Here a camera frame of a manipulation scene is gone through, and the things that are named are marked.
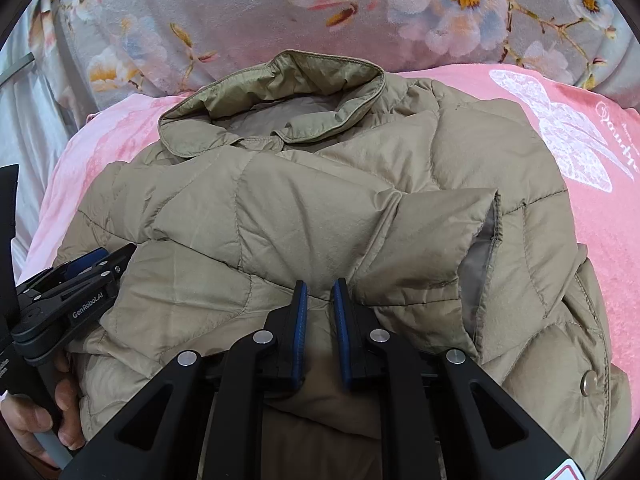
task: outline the gray handle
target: gray handle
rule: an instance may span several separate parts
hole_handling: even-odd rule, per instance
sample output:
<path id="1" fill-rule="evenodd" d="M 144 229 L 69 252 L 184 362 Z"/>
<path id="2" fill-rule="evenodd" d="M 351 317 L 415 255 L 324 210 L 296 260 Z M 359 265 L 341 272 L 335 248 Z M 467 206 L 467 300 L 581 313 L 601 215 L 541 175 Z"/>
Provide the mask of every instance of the gray handle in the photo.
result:
<path id="1" fill-rule="evenodd" d="M 56 463 L 60 469 L 64 469 L 66 465 L 71 462 L 73 458 L 69 450 L 59 441 L 53 431 L 49 430 L 46 433 L 35 433 L 34 436 L 44 448 L 44 451 L 49 453 L 49 456 Z"/>

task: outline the snap button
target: snap button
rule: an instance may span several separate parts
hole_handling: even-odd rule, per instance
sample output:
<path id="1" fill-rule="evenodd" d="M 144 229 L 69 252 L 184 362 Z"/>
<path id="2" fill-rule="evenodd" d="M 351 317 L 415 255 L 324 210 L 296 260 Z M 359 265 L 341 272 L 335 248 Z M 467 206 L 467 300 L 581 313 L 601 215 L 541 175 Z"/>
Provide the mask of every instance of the snap button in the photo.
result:
<path id="1" fill-rule="evenodd" d="M 593 395 L 598 389 L 598 375 L 595 370 L 589 370 L 582 376 L 580 390 L 585 397 Z"/>

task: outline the metal button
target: metal button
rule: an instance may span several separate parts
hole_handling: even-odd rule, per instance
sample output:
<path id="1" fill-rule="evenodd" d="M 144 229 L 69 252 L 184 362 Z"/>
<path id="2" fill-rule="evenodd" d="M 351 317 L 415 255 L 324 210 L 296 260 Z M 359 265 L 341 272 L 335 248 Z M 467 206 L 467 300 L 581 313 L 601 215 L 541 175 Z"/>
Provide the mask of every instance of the metal button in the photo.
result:
<path id="1" fill-rule="evenodd" d="M 447 361 L 454 365 L 461 365 L 466 361 L 465 353 L 462 350 L 452 349 L 447 352 Z"/>
<path id="2" fill-rule="evenodd" d="M 580 390 L 585 397 L 589 397 L 598 390 L 598 374 L 595 370 L 589 370 L 582 376 Z"/>
<path id="3" fill-rule="evenodd" d="M 266 345 L 273 340 L 273 334 L 268 330 L 258 330 L 254 334 L 254 341 L 260 345 Z"/>
<path id="4" fill-rule="evenodd" d="M 196 352 L 192 352 L 191 350 L 187 350 L 186 352 L 182 352 L 178 355 L 178 364 L 182 366 L 191 366 L 198 360 L 198 356 Z"/>
<path id="5" fill-rule="evenodd" d="M 391 336 L 389 335 L 389 332 L 387 332 L 384 328 L 377 328 L 371 331 L 369 337 L 376 343 L 386 343 L 387 341 L 389 341 L 389 338 Z"/>

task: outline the white fabric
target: white fabric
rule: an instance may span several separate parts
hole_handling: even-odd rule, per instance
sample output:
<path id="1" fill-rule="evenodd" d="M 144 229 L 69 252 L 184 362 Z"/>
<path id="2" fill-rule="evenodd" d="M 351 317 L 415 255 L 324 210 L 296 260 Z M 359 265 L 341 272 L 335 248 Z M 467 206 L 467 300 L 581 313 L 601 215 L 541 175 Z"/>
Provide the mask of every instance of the white fabric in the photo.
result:
<path id="1" fill-rule="evenodd" d="M 29 53 L 31 4 L 0 50 L 0 73 Z M 0 166 L 20 165 L 16 237 L 12 243 L 14 275 L 20 275 L 38 227 L 40 204 L 49 177 L 72 131 L 68 131 L 46 79 L 36 62 L 0 88 Z"/>

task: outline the beige puffer jacket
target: beige puffer jacket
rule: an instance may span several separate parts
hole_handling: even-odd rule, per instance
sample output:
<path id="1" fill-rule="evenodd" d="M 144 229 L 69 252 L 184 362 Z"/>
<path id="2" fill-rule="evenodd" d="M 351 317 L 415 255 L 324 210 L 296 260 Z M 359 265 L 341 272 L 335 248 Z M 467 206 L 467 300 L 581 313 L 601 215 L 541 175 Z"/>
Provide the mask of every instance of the beige puffer jacket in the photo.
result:
<path id="1" fill-rule="evenodd" d="M 517 104 L 287 51 L 185 99 L 159 131 L 94 181 L 58 254 L 139 244 L 116 305 L 70 347 L 89 437 L 179 351 L 228 349 L 302 279 L 306 381 L 266 410 L 263 478 L 379 478 L 376 399 L 339 380 L 343 276 L 418 348 L 473 356 L 588 478 L 613 458 L 626 375 L 564 181 Z"/>

